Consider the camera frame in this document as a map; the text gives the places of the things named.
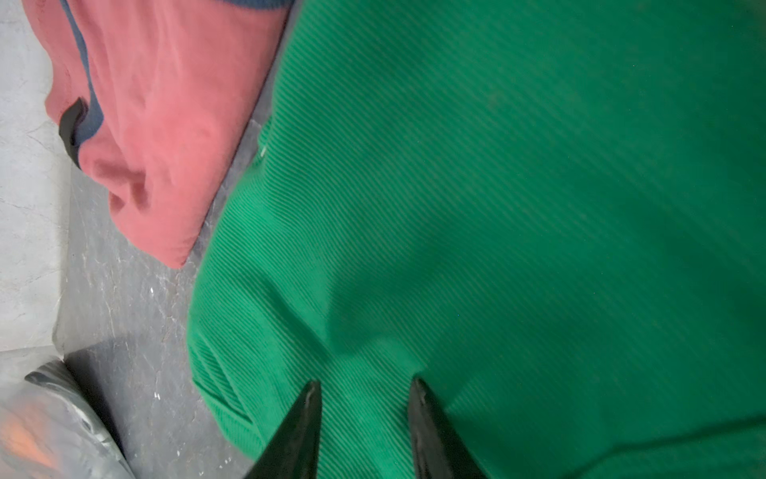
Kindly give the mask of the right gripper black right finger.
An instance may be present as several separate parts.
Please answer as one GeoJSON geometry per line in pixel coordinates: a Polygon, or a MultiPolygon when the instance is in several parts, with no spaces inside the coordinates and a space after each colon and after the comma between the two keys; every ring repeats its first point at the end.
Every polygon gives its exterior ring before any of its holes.
{"type": "Polygon", "coordinates": [[[487,479],[420,376],[414,376],[410,384],[407,416],[417,478],[487,479]]]}

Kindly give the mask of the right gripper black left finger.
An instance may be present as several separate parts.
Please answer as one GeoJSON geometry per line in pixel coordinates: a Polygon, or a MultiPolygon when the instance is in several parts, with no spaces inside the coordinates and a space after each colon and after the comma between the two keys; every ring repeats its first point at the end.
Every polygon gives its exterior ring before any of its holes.
{"type": "Polygon", "coordinates": [[[244,479],[315,479],[322,420],[321,383],[304,387],[244,479]]]}

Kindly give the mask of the clear plastic vacuum bag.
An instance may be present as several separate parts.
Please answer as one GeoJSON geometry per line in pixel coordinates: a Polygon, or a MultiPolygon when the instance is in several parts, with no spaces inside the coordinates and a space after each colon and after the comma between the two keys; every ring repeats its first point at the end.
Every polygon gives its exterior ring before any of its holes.
{"type": "Polygon", "coordinates": [[[134,476],[117,442],[52,347],[1,353],[1,476],[134,476]]]}

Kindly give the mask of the green ribbed garment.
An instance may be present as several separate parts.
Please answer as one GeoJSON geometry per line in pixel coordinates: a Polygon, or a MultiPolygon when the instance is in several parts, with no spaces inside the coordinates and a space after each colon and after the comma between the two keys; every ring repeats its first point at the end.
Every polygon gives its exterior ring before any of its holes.
{"type": "Polygon", "coordinates": [[[415,376],[492,478],[765,474],[765,5],[307,1],[188,320],[259,457],[410,478],[415,376]]]}

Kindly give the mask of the red garment with dark trim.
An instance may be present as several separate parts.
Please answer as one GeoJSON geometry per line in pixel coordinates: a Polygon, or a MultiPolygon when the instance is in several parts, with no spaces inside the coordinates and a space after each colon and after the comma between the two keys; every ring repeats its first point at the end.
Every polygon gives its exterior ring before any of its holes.
{"type": "Polygon", "coordinates": [[[27,1],[45,108],[138,249],[182,267],[265,80],[287,1],[27,1]]]}

